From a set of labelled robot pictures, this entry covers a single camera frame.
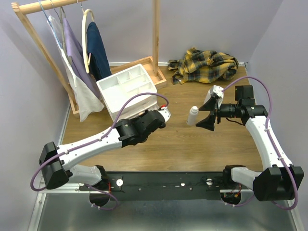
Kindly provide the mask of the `tall white bottle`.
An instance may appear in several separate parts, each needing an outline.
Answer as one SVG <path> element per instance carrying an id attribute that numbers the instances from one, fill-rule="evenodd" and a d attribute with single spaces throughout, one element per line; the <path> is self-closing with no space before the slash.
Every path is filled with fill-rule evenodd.
<path id="1" fill-rule="evenodd" d="M 211 95 L 207 94 L 204 100 L 204 104 L 206 104 L 211 99 Z"/>

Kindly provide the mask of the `short white bottle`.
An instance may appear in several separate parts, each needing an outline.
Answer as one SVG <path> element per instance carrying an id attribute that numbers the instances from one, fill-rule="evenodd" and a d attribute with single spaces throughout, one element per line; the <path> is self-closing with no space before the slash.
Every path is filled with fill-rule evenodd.
<path id="1" fill-rule="evenodd" d="M 188 118 L 186 122 L 188 126 L 194 126 L 196 124 L 198 113 L 199 113 L 199 109 L 197 106 L 193 106 L 189 110 L 189 114 L 188 114 Z"/>

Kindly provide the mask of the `white drawer organizer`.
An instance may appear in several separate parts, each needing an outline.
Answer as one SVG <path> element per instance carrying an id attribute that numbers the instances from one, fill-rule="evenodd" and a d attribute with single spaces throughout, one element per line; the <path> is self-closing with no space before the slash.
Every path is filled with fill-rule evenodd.
<path id="1" fill-rule="evenodd" d="M 114 121 L 126 101 L 133 96 L 157 89 L 143 65 L 138 64 L 96 82 L 104 105 Z M 125 107 L 119 119 L 133 118 L 145 110 L 158 108 L 157 96 L 143 95 L 133 99 Z"/>

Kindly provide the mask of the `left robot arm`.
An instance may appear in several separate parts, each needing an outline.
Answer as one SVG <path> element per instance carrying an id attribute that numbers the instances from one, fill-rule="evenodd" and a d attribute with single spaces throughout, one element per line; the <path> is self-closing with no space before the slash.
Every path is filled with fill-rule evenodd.
<path id="1" fill-rule="evenodd" d="M 81 166 L 80 162 L 106 151 L 144 143 L 151 133 L 164 128 L 170 118 L 167 108 L 146 110 L 136 118 L 121 119 L 105 131 L 83 140 L 60 146 L 54 142 L 45 144 L 39 158 L 45 188 L 53 190 L 68 182 L 80 182 L 102 190 L 107 183 L 103 169 Z"/>

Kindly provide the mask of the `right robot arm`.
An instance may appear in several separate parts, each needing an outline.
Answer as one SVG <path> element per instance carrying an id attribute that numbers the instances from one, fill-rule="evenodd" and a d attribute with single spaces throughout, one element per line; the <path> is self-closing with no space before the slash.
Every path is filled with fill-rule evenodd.
<path id="1" fill-rule="evenodd" d="M 199 111 L 208 111 L 209 115 L 196 126 L 213 131 L 222 118 L 239 118 L 255 142 L 263 171 L 254 172 L 242 165 L 226 166 L 222 185 L 231 189 L 239 183 L 251 189 L 259 201 L 294 200 L 304 177 L 303 169 L 295 167 L 283 152 L 271 131 L 266 108 L 255 103 L 253 86 L 236 86 L 235 104 L 222 102 L 223 90 L 216 85 L 210 88 L 204 105 L 199 108 Z"/>

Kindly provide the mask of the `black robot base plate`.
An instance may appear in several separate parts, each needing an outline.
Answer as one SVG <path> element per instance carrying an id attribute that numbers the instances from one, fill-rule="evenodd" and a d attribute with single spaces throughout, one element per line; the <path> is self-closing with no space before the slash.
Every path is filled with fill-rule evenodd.
<path id="1" fill-rule="evenodd" d="M 128 172 L 107 171 L 94 184 L 111 190 L 119 201 L 220 200 L 241 198 L 238 183 L 226 182 L 222 172 Z"/>

